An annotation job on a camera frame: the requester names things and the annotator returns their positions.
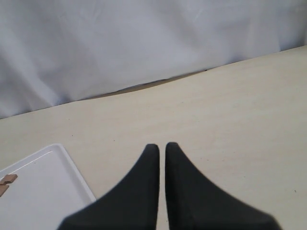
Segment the table surface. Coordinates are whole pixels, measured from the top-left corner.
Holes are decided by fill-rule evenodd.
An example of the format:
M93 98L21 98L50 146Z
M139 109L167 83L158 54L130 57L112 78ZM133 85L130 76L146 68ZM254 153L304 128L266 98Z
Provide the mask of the table surface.
M157 229L167 229L165 145L180 144L221 188L307 226L307 46L147 89L0 120L0 168L62 143L96 197L133 166L147 143L161 151Z

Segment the white cloth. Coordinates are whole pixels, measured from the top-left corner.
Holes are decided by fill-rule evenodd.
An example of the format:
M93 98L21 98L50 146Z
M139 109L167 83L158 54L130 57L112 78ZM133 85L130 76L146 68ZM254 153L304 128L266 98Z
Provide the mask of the white cloth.
M304 43L306 0L0 0L0 117Z

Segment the beige table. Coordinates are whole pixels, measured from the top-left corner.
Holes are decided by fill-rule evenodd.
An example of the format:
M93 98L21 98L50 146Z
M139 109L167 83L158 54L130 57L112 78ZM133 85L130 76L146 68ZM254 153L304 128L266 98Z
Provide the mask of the beige table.
M161 150L157 229L167 229L164 149L177 141L232 195L307 226L307 46L219 67L144 90L0 120L0 168L62 143L96 197L147 143Z

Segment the white curtain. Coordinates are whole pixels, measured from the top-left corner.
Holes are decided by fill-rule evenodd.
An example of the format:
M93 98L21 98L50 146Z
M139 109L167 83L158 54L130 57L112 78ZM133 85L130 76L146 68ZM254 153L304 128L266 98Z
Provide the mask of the white curtain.
M0 117L307 43L307 0L0 0Z

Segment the white plastic tray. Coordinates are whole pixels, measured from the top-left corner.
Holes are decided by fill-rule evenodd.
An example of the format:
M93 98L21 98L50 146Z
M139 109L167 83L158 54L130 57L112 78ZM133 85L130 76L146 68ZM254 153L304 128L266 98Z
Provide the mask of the white plastic tray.
M0 197L1 230L55 230L67 215L95 201L61 144L0 171L18 178Z

